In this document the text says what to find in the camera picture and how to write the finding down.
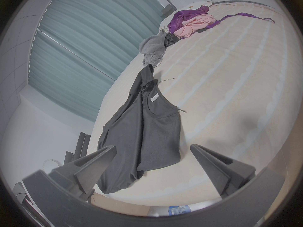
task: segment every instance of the pink cloth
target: pink cloth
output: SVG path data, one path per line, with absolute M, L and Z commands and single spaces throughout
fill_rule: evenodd
M 198 29 L 205 28 L 208 25 L 211 25 L 216 20 L 210 14 L 202 14 L 196 17 L 193 17 L 187 21 L 183 21 L 182 25 L 184 27 L 176 30 L 174 35 L 181 38 L 188 38 L 192 33 L 196 32 Z

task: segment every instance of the gray cloth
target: gray cloth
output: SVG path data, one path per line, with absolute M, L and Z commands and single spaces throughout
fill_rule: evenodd
M 166 32 L 161 30 L 157 35 L 152 35 L 139 44 L 139 51 L 144 54 L 143 66 L 152 64 L 153 67 L 161 62 L 165 53 L 164 39 Z
M 161 94 L 153 71 L 148 65 L 138 73 L 127 101 L 103 127 L 98 149 L 117 149 L 97 182 L 104 194 L 127 188 L 144 171 L 180 161 L 180 114 Z

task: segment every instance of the white label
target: white label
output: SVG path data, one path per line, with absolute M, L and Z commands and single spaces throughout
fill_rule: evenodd
M 155 101 L 159 97 L 159 94 L 156 94 L 154 97 L 151 98 L 151 101 Z

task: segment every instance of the purple satin ribbon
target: purple satin ribbon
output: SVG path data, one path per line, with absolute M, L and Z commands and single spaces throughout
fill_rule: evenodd
M 213 28 L 214 26 L 220 24 L 220 23 L 221 23 L 223 20 L 225 20 L 226 18 L 228 18 L 228 17 L 233 17 L 233 16 L 236 16 L 236 15 L 241 15 L 241 16 L 246 16 L 246 17 L 254 17 L 254 18 L 258 18 L 258 19 L 271 20 L 271 21 L 273 21 L 270 17 L 260 18 L 260 17 L 254 16 L 254 15 L 252 15 L 252 14 L 250 14 L 250 13 L 237 13 L 237 14 L 234 14 L 234 15 L 226 15 L 226 16 L 223 17 L 222 19 L 215 21 L 212 25 L 206 26 L 206 28 Z
M 167 25 L 169 31 L 173 34 L 175 31 L 183 27 L 182 22 L 192 19 L 193 17 L 207 14 L 209 11 L 208 6 L 201 6 L 196 10 L 188 9 L 188 10 L 181 10 L 175 13 L 171 22 Z

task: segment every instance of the curtain pleat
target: curtain pleat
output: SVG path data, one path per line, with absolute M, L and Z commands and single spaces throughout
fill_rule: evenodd
M 29 84 L 95 121 L 139 43 L 157 34 L 162 9 L 157 0 L 53 0 L 33 43 Z

